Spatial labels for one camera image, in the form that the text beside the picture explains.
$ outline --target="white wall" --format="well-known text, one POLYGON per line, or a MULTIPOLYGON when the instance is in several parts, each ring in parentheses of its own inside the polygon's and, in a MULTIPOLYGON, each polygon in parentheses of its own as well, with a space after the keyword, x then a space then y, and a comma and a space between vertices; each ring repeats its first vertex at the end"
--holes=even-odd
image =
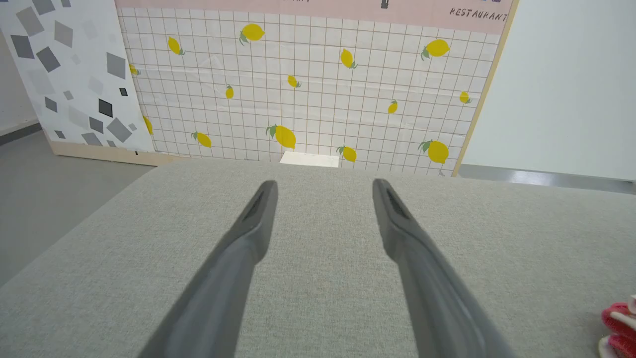
POLYGON ((463 164, 636 180, 635 13, 520 0, 463 164))
POLYGON ((0 135, 38 120, 8 46, 0 32, 0 135))

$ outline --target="grid pattern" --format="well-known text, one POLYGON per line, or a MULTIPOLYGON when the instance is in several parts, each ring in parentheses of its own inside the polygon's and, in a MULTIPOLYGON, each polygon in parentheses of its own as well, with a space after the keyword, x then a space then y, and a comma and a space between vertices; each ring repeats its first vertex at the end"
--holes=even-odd
POLYGON ((338 155, 341 167, 450 176, 473 119, 499 35, 337 18, 181 9, 118 9, 142 112, 158 152, 279 161, 285 150, 265 131, 294 132, 295 151, 338 155), (239 32, 265 35, 241 46, 239 32), (168 48, 178 40, 186 52, 168 48), (450 51, 422 60, 442 38, 450 51), (340 63, 342 49, 359 64, 340 63), (293 75, 301 87, 293 88, 293 75), (235 95, 225 96, 231 85, 235 95), (471 103, 459 100, 468 92, 471 103), (398 110, 388 114, 392 99, 398 110), (200 146, 193 132, 209 135, 200 146), (418 151, 424 140, 449 148, 445 164, 418 151))

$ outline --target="lemon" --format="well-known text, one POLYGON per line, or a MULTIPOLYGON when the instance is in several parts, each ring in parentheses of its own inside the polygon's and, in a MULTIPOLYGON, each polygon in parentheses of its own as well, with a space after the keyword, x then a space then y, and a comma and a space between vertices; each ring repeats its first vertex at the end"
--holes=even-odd
POLYGON ((468 96, 468 93, 466 92, 462 92, 462 94, 459 95, 459 100, 462 101, 462 103, 466 104, 473 102, 473 100, 468 96))
POLYGON ((423 141, 420 143, 419 148, 422 149, 422 153, 428 149, 429 158, 435 163, 444 164, 448 158, 448 147, 440 141, 423 141))
POLYGON ((294 87, 294 88, 298 88, 300 87, 300 82, 298 80, 296 80, 296 77, 294 76, 288 76, 287 77, 287 82, 289 82, 289 85, 294 87))
POLYGON ((212 142, 210 141, 210 138, 208 138, 208 136, 206 136, 203 133, 194 132, 192 133, 192 138, 196 139, 199 142, 199 144, 201 144, 202 146, 206 148, 210 148, 212 146, 212 142))
POLYGON ((227 90, 225 90, 225 98, 230 99, 234 97, 234 89, 232 86, 228 85, 227 90))
POLYGON ((179 46, 179 43, 174 38, 168 37, 168 47, 177 55, 184 55, 186 52, 179 46))
POLYGON ((283 147, 292 149, 296 148, 296 136, 294 135, 294 132, 290 131, 288 128, 274 124, 271 127, 267 127, 265 132, 269 132, 272 138, 276 135, 276 140, 279 141, 280 145, 283 147))
POLYGON ((431 56, 444 56, 449 50, 450 50, 450 47, 448 46, 448 43, 446 42, 446 40, 436 39, 431 41, 428 45, 426 45, 426 47, 420 54, 420 57, 423 60, 424 57, 426 57, 427 59, 430 59, 431 56))
POLYGON ((146 118, 146 116, 144 117, 144 122, 146 123, 146 127, 148 128, 148 132, 150 133, 150 135, 153 135, 153 124, 150 123, 150 121, 148 120, 148 118, 146 118))
POLYGON ((339 151, 340 154, 342 154, 342 157, 344 157, 348 161, 356 162, 357 155, 355 150, 349 147, 338 147, 336 150, 339 151))
POLYGON ((354 56, 349 52, 346 48, 342 49, 342 54, 340 54, 340 61, 347 68, 356 68, 357 64, 354 61, 354 56))
POLYGON ((141 71, 139 71, 137 68, 135 68, 135 65, 133 64, 128 64, 128 66, 130 67, 130 73, 132 73, 133 75, 141 75, 141 71))
POLYGON ((389 106, 389 114, 395 113, 398 110, 398 102, 394 99, 389 106))
POLYGON ((258 41, 264 34, 265 31, 263 31, 258 24, 249 24, 243 27, 243 31, 240 32, 240 36, 238 37, 238 42, 243 45, 243 42, 247 43, 247 40, 258 41))

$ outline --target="pink banner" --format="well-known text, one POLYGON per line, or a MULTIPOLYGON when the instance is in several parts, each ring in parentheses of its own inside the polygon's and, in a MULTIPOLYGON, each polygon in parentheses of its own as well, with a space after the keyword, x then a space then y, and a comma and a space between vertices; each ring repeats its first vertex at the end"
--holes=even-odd
POLYGON ((120 8, 186 8, 369 20, 501 34, 512 0, 115 0, 120 8))

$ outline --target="gray fabric surface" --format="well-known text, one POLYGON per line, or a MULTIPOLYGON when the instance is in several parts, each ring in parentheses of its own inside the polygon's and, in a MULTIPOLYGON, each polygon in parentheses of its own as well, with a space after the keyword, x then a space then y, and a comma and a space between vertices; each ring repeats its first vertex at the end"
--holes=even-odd
POLYGON ((636 197, 285 164, 151 170, 0 287, 1 357, 134 357, 258 185, 279 183, 237 357, 414 357, 371 181, 390 181, 519 357, 596 357, 636 292, 636 197))

